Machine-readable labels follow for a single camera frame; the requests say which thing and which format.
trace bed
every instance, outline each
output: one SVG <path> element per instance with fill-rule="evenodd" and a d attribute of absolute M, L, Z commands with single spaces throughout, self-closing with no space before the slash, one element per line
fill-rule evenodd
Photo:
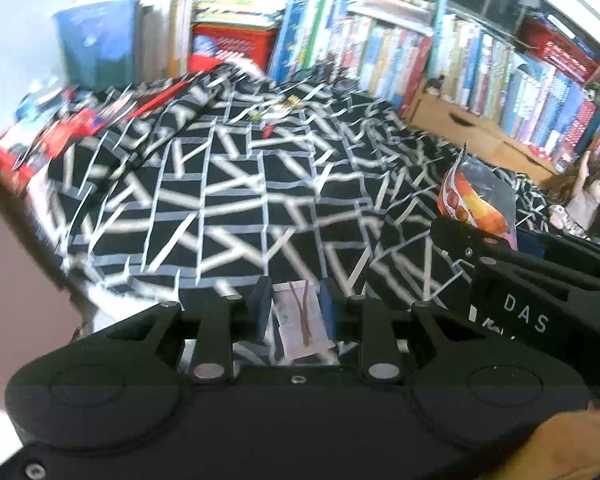
<path fill-rule="evenodd" d="M 138 304 L 245 294 L 263 274 L 459 308 L 472 268 L 429 237 L 457 152 L 368 94 L 221 65 L 51 162 L 57 252 L 103 303 L 116 299 L 115 320 Z M 516 191 L 518 224 L 547 230 L 532 181 L 492 169 Z"/>

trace drawer handle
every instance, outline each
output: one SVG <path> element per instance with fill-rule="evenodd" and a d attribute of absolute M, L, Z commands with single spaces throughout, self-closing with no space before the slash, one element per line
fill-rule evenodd
<path fill-rule="evenodd" d="M 458 124 L 459 126 L 466 126 L 466 127 L 475 127 L 475 124 L 470 123 L 469 121 L 465 121 L 462 117 L 457 116 L 455 113 L 453 112 L 449 112 L 449 117 L 451 117 L 451 120 L 453 122 L 455 122 L 456 124 Z"/>

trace paper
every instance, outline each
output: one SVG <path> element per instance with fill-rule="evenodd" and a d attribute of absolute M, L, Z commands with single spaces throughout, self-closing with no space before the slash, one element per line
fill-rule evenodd
<path fill-rule="evenodd" d="M 280 324 L 280 339 L 287 359 L 307 357 L 335 346 L 324 327 L 317 285 L 306 281 L 279 283 L 273 286 L 273 291 L 274 310 Z M 304 334 L 302 307 L 306 313 Z"/>

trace wooden bookshelf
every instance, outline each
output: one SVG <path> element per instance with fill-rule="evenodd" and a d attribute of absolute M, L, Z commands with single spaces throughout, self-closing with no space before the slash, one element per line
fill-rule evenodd
<path fill-rule="evenodd" d="M 407 124 L 462 146 L 490 164 L 526 173 L 542 184 L 557 171 L 548 160 L 534 156 L 526 144 L 506 136 L 494 121 L 421 92 L 407 115 Z"/>

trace hand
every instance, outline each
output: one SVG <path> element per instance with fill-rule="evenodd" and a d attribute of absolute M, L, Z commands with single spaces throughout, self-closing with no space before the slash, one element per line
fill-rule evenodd
<path fill-rule="evenodd" d="M 480 480 L 593 480 L 600 475 L 600 411 L 559 413 Z"/>

